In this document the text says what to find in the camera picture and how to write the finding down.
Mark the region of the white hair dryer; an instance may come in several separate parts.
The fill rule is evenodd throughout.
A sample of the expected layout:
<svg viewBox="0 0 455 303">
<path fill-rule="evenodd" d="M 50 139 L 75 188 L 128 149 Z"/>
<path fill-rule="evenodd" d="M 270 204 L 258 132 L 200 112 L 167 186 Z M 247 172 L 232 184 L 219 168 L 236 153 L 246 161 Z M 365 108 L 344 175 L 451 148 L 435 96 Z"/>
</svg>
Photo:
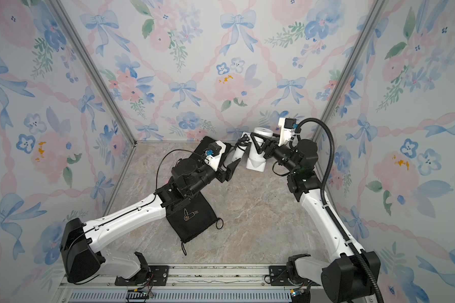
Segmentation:
<svg viewBox="0 0 455 303">
<path fill-rule="evenodd" d="M 231 161 L 240 160 L 249 150 L 246 167 L 249 170 L 264 172 L 266 166 L 265 152 L 262 146 L 265 141 L 272 138 L 274 132 L 267 128 L 257 127 L 251 133 L 244 132 L 243 136 L 236 143 L 235 151 Z"/>
</svg>

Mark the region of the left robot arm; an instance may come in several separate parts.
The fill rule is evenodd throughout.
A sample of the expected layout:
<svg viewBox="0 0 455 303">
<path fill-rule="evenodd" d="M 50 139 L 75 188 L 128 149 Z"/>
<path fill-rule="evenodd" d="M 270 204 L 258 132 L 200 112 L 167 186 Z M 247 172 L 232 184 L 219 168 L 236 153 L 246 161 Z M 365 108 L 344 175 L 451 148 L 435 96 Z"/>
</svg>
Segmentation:
<svg viewBox="0 0 455 303">
<path fill-rule="evenodd" d="M 168 220 L 182 244 L 190 242 L 222 220 L 201 191 L 215 179 L 229 181 L 239 163 L 235 160 L 226 170 L 214 170 L 195 159 L 181 159 L 172 168 L 168 183 L 142 201 L 96 220 L 69 221 L 60 245 L 68 282 L 79 285 L 97 275 L 113 275 L 144 283 L 149 265 L 142 253 L 108 251 L 106 246 L 163 218 Z"/>
</svg>

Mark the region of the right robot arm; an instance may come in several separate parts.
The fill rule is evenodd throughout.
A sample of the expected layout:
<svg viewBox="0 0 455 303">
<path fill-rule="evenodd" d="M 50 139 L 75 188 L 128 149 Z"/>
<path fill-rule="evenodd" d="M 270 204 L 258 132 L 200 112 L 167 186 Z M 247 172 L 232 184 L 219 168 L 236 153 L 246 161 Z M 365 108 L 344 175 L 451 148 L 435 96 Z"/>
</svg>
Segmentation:
<svg viewBox="0 0 455 303">
<path fill-rule="evenodd" d="M 256 133 L 250 137 L 258 155 L 273 158 L 287 169 L 288 189 L 314 221 L 329 254 L 328 262 L 308 254 L 289 257 L 286 263 L 289 281 L 295 285 L 320 285 L 331 302 L 350 302 L 372 295 L 377 302 L 383 302 L 377 283 L 379 257 L 362 247 L 327 201 L 325 184 L 314 171 L 317 145 L 302 140 L 290 147 L 280 139 Z"/>
</svg>

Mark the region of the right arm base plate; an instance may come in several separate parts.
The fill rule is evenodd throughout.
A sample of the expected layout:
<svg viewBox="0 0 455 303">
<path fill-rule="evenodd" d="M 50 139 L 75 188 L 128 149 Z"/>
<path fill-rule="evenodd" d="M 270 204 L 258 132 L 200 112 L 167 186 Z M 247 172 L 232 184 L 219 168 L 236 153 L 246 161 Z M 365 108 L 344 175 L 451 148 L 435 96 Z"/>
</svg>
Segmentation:
<svg viewBox="0 0 455 303">
<path fill-rule="evenodd" d="M 264 276 L 264 283 L 271 286 L 291 286 L 291 287 L 312 287 L 319 286 L 315 282 L 308 279 L 296 280 L 289 276 L 287 267 L 281 265 L 270 265 L 269 273 Z"/>
</svg>

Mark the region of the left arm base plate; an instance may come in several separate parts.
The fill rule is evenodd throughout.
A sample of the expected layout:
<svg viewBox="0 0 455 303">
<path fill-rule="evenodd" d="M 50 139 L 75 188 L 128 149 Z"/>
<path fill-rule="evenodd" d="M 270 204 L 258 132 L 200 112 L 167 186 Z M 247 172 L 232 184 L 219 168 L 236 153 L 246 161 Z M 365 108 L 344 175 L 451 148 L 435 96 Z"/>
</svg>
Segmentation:
<svg viewBox="0 0 455 303">
<path fill-rule="evenodd" d="M 166 286 L 169 276 L 168 265 L 149 266 L 149 269 L 141 269 L 136 275 L 130 279 L 116 277 L 115 286 Z"/>
</svg>

